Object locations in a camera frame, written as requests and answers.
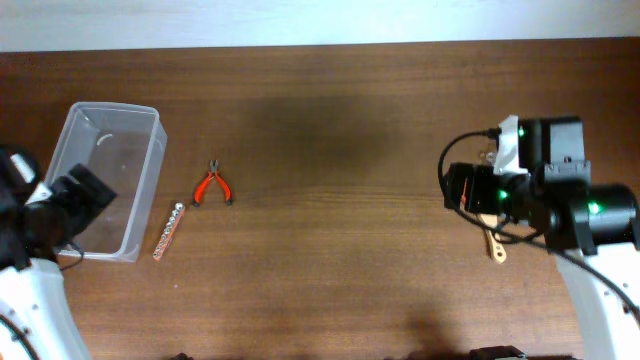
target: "pliers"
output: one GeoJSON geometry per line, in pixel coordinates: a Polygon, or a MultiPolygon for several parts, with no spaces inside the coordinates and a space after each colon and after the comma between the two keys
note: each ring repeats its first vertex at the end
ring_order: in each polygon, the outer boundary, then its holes
{"type": "Polygon", "coordinates": [[[231,189],[229,189],[229,185],[227,185],[227,183],[220,176],[220,171],[218,170],[218,160],[216,160],[215,162],[212,160],[209,162],[209,172],[207,173],[207,177],[202,180],[202,182],[196,188],[196,192],[193,194],[193,206],[200,206],[202,197],[204,196],[204,192],[205,190],[207,190],[207,187],[209,187],[209,183],[211,183],[211,180],[213,180],[214,177],[218,181],[218,184],[220,184],[220,186],[222,187],[222,190],[224,190],[224,199],[227,202],[227,205],[231,205],[231,202],[233,201],[231,199],[231,189]]]}

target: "green light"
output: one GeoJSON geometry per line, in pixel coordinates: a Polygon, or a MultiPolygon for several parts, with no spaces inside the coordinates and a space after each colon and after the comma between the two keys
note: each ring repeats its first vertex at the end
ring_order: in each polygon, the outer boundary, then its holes
{"type": "Polygon", "coordinates": [[[587,206],[589,207],[589,212],[591,213],[591,215],[596,215],[602,212],[602,207],[595,201],[590,202],[589,204],[587,204],[587,206]]]}

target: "wire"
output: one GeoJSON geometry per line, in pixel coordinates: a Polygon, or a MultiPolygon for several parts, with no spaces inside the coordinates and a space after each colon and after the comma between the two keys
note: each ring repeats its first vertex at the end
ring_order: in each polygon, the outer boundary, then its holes
{"type": "Polygon", "coordinates": [[[25,336],[27,334],[26,332],[23,333],[22,331],[20,331],[20,329],[18,329],[18,327],[13,322],[11,322],[11,320],[7,319],[3,315],[0,315],[0,323],[2,323],[2,325],[4,325],[7,329],[9,329],[11,333],[13,333],[12,340],[20,341],[20,344],[22,345],[24,350],[27,352],[27,355],[29,355],[29,358],[31,360],[39,359],[38,354],[36,354],[36,351],[33,349],[33,346],[25,336]]]}
{"type": "Polygon", "coordinates": [[[77,251],[80,254],[80,259],[78,259],[78,261],[74,262],[73,264],[69,264],[69,265],[67,265],[65,267],[61,267],[60,268],[60,272],[69,270],[72,267],[80,264],[82,262],[82,260],[84,260],[84,250],[82,250],[82,248],[80,246],[78,246],[78,244],[76,244],[75,242],[71,241],[69,243],[69,246],[71,246],[73,248],[73,250],[77,251]]]}
{"type": "Polygon", "coordinates": [[[455,206],[453,204],[453,201],[451,200],[451,189],[448,189],[446,186],[446,182],[444,179],[444,174],[442,171],[442,168],[444,166],[444,159],[447,156],[447,153],[449,152],[449,150],[451,150],[451,148],[458,142],[460,142],[461,140],[464,140],[466,138],[470,138],[470,137],[475,137],[475,136],[484,136],[484,137],[488,137],[488,138],[496,138],[497,135],[500,134],[500,129],[489,129],[489,130],[485,130],[485,131],[474,131],[474,132],[469,132],[466,134],[462,134],[458,137],[456,137],[455,139],[453,139],[445,148],[444,150],[442,150],[442,154],[440,154],[440,159],[438,160],[438,182],[440,183],[440,190],[442,190],[442,195],[444,196],[445,199],[445,203],[447,205],[451,205],[450,207],[456,212],[456,214],[458,214],[460,217],[462,217],[463,219],[467,220],[469,223],[476,225],[482,229],[485,230],[489,230],[492,233],[498,233],[502,236],[506,236],[508,239],[507,240],[502,240],[500,241],[502,244],[519,244],[519,243],[524,243],[527,244],[529,246],[532,246],[534,248],[540,249],[540,250],[545,250],[546,252],[559,256],[565,260],[567,260],[568,262],[572,263],[573,265],[581,268],[582,270],[588,272],[589,274],[591,274],[592,276],[594,276],[596,279],[600,280],[604,285],[606,285],[609,289],[611,289],[619,298],[620,300],[625,304],[625,306],[628,308],[628,310],[631,312],[631,314],[633,315],[635,321],[638,323],[638,327],[640,327],[640,307],[638,307],[637,305],[635,305],[633,303],[633,300],[631,300],[631,298],[624,292],[622,291],[622,289],[620,289],[620,287],[618,287],[618,285],[614,284],[611,280],[609,280],[606,276],[602,275],[602,273],[600,273],[598,270],[594,269],[593,267],[591,267],[590,265],[588,265],[587,263],[585,263],[584,261],[575,258],[573,256],[567,255],[565,254],[563,251],[561,250],[557,250],[557,249],[552,249],[547,247],[544,244],[540,244],[537,243],[535,241],[533,241],[533,239],[535,239],[536,237],[543,235],[542,233],[539,232],[534,232],[531,233],[529,235],[527,235],[526,237],[520,237],[518,235],[506,232],[504,230],[502,230],[502,227],[500,226],[500,224],[496,227],[491,227],[486,225],[485,223],[483,223],[482,221],[476,220],[474,218],[472,218],[471,216],[467,215],[466,213],[464,213],[462,210],[460,210],[460,208],[458,206],[455,206]]]}

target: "white wall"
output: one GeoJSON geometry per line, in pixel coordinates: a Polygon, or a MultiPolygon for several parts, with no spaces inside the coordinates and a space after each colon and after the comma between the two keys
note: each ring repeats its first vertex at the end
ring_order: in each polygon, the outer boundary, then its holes
{"type": "Polygon", "coordinates": [[[640,35],[640,0],[0,0],[0,51],[640,35]]]}

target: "black cable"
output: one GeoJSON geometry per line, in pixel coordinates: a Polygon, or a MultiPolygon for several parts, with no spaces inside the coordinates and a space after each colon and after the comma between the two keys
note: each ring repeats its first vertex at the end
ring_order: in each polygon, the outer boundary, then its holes
{"type": "Polygon", "coordinates": [[[13,322],[11,322],[11,320],[7,319],[2,315],[0,315],[0,323],[2,323],[2,325],[4,325],[7,329],[9,329],[9,332],[12,333],[11,336],[13,341],[20,341],[20,344],[24,348],[24,351],[27,352],[27,355],[29,355],[29,358],[31,360],[39,359],[35,349],[31,345],[29,340],[27,340],[26,333],[23,333],[22,331],[20,331],[20,329],[18,329],[18,327],[13,322]]]}
{"type": "MultiPolygon", "coordinates": [[[[464,140],[466,138],[470,138],[470,137],[474,137],[474,136],[485,136],[485,137],[488,137],[488,138],[495,138],[499,134],[500,134],[500,129],[489,129],[489,130],[485,130],[485,131],[469,132],[469,133],[462,134],[462,135],[456,137],[455,139],[453,139],[444,148],[444,150],[442,151],[442,154],[440,154],[440,159],[438,160],[438,181],[440,183],[440,190],[442,190],[442,195],[444,196],[446,204],[453,205],[453,201],[451,200],[451,191],[446,186],[446,182],[445,182],[445,179],[444,179],[444,174],[442,172],[442,168],[444,166],[444,159],[447,156],[447,153],[449,152],[449,150],[451,150],[451,148],[456,143],[458,143],[459,141],[464,140]]],[[[524,243],[524,244],[527,244],[529,246],[535,247],[537,249],[545,250],[550,254],[554,254],[556,256],[559,256],[559,257],[569,261],[573,265],[581,268],[582,270],[588,272],[589,274],[594,276],[596,279],[600,280],[604,285],[606,285],[609,289],[611,289],[620,298],[620,300],[629,309],[629,311],[633,315],[635,321],[638,323],[638,326],[640,327],[640,307],[635,305],[633,303],[633,300],[631,300],[631,298],[624,291],[622,291],[622,289],[620,289],[620,287],[618,287],[618,285],[614,284],[606,276],[602,275],[598,270],[594,269],[593,267],[591,267],[590,265],[586,264],[582,260],[580,260],[578,258],[575,258],[573,256],[570,256],[570,255],[567,255],[563,251],[552,249],[552,248],[547,247],[544,244],[540,244],[540,243],[537,243],[537,242],[533,241],[534,238],[542,235],[541,233],[534,232],[532,234],[527,235],[526,237],[520,237],[518,235],[506,232],[506,231],[504,231],[502,229],[498,229],[497,226],[496,227],[488,226],[485,223],[483,223],[482,221],[479,221],[479,220],[474,219],[471,216],[467,215],[462,210],[460,210],[460,208],[458,206],[451,206],[451,208],[453,208],[453,210],[456,212],[456,214],[458,214],[463,219],[467,220],[469,223],[471,223],[473,225],[476,225],[476,226],[478,226],[478,227],[480,227],[482,229],[489,230],[492,233],[498,233],[498,234],[500,234],[502,236],[506,236],[508,239],[507,240],[502,240],[503,241],[502,243],[504,243],[504,244],[524,243]]]]}
{"type": "Polygon", "coordinates": [[[67,265],[65,267],[61,267],[60,268],[60,272],[69,270],[72,267],[80,264],[82,262],[82,260],[84,260],[84,250],[82,250],[82,248],[80,246],[78,246],[78,244],[76,244],[75,242],[71,241],[69,243],[69,246],[71,246],[73,248],[73,250],[77,251],[80,254],[80,259],[78,259],[78,261],[74,262],[73,264],[69,264],[69,265],[67,265]]]}

